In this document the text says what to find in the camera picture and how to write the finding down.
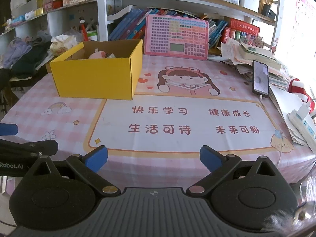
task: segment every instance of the orange border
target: orange border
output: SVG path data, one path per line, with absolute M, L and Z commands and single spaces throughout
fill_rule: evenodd
M 192 98 L 192 96 L 183 96 L 183 95 L 168 95 L 165 93 L 147 93 L 147 92 L 136 92 L 135 95 L 153 95 L 153 96 L 173 96 L 173 97 L 189 97 Z M 273 119 L 270 117 L 268 112 L 265 110 L 265 108 L 261 105 L 261 103 L 252 101 L 252 100 L 243 100 L 243 99 L 235 99 L 235 98 L 222 98 L 222 97 L 203 97 L 203 96 L 194 96 L 194 98 L 202 98 L 202 99 L 214 99 L 214 100 L 228 100 L 228 101 L 241 101 L 241 102 L 251 102 L 258 104 L 262 110 L 265 112 L 267 117 L 270 119 L 272 125 L 277 129 L 277 124 L 273 121 Z M 107 100 L 104 100 L 101 102 L 93 121 L 90 125 L 90 128 L 88 130 L 88 133 L 86 135 L 86 138 L 83 143 L 83 149 L 85 152 L 90 152 L 93 149 L 97 147 L 90 146 L 89 143 L 92 138 L 92 134 L 95 130 L 96 124 L 101 116 L 101 113 L 105 107 Z M 245 155 L 245 154 L 256 154 L 261 152 L 269 152 L 269 151 L 275 151 L 275 148 L 270 147 L 264 147 L 264 148 L 257 148 L 257 149 L 248 149 L 248 150 L 226 150 L 226 151 L 220 151 L 223 155 L 229 154 L 229 153 L 237 153 L 237 155 Z M 156 152 L 156 151 L 134 151 L 134 150 L 117 150 L 117 149 L 108 149 L 109 155 L 113 156 L 126 156 L 126 157 L 136 157 L 136 158 L 199 158 L 200 152 Z

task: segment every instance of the yellow star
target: yellow star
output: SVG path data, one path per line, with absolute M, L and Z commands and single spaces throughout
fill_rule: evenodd
M 101 142 L 100 138 L 94 140 L 96 144 L 99 144 Z

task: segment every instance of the santa hat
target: santa hat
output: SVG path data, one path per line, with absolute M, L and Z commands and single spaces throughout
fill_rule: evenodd
M 305 91 L 305 85 L 303 82 L 301 82 L 298 78 L 294 78 L 289 85 L 289 92 L 298 95 L 298 97 L 301 98 L 302 101 L 308 103 L 311 102 L 310 111 L 309 113 L 312 114 L 312 112 L 315 109 L 315 102 L 312 100 L 312 98 L 306 93 Z

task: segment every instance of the rainbow illustration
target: rainbow illustration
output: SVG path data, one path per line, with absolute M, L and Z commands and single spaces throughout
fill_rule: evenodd
M 57 113 L 63 107 L 67 107 L 67 105 L 64 102 L 56 102 L 48 108 L 52 110 L 52 113 Z

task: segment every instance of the metal bolt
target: metal bolt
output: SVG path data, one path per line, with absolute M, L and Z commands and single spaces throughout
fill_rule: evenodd
M 203 193 L 205 189 L 202 186 L 194 185 L 189 188 L 191 193 Z
M 118 189 L 115 186 L 106 186 L 102 189 L 102 191 L 106 194 L 114 194 L 118 191 Z

